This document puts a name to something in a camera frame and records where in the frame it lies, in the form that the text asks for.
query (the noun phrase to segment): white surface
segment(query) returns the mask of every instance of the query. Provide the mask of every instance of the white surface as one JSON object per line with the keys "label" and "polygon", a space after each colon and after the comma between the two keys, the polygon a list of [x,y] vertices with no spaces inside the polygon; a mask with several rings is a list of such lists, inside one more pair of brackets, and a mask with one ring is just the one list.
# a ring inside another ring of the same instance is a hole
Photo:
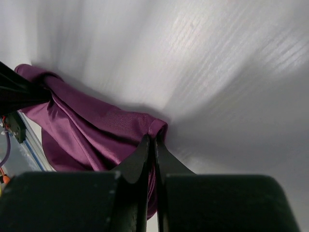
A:
{"label": "white surface", "polygon": [[169,123],[198,173],[263,173],[309,231],[307,0],[2,0],[0,60]]}

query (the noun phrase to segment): purple cable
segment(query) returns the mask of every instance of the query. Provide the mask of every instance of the purple cable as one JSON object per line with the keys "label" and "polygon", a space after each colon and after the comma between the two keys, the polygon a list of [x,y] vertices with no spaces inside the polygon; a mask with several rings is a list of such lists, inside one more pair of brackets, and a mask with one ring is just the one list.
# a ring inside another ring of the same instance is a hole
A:
{"label": "purple cable", "polygon": [[9,136],[9,132],[4,129],[5,135],[6,135],[6,142],[7,142],[7,148],[6,148],[6,154],[4,159],[0,162],[0,167],[2,167],[5,162],[8,160],[9,156],[10,156],[10,152],[11,152],[11,141],[10,141],[10,136]]}

